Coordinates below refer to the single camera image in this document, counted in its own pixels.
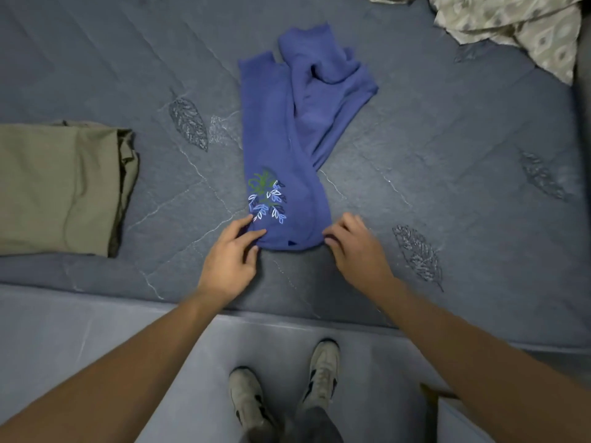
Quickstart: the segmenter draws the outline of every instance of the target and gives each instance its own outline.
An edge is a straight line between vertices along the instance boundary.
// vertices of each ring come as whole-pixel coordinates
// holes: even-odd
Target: embroidered floral design
[[[280,224],[287,219],[283,207],[287,198],[281,192],[285,185],[279,182],[272,171],[264,170],[262,174],[255,174],[254,178],[248,180],[248,186],[253,191],[248,196],[248,209],[255,215],[253,221],[261,220],[269,212]]]

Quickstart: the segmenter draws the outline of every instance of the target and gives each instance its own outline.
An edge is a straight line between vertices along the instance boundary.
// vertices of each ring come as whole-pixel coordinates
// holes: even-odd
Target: person's right hand
[[[345,213],[323,235],[345,280],[368,297],[394,280],[382,246],[358,215]]]

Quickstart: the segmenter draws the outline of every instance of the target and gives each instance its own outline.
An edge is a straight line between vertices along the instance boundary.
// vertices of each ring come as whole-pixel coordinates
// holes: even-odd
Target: gray pants
[[[295,416],[294,426],[283,438],[271,428],[255,428],[242,443],[343,443],[339,430],[323,408],[304,410]]]

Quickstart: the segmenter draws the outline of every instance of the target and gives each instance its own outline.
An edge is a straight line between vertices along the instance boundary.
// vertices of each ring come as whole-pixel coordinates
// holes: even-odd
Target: forearm
[[[11,418],[0,441],[135,441],[222,306],[190,296]]]
[[[591,394],[391,280],[373,300],[498,442],[587,441]]]

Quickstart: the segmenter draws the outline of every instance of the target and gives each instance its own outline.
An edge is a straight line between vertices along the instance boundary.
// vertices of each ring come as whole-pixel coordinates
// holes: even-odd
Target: hand
[[[375,299],[395,279],[382,246],[358,215],[345,213],[323,234],[345,280],[368,297]]]
[[[230,223],[213,245],[205,262],[197,292],[215,295],[223,303],[222,307],[238,297],[248,286],[256,273],[256,255],[258,247],[254,245],[248,251],[246,260],[244,252],[266,230],[248,231],[240,237],[238,233],[252,221],[252,215]]]

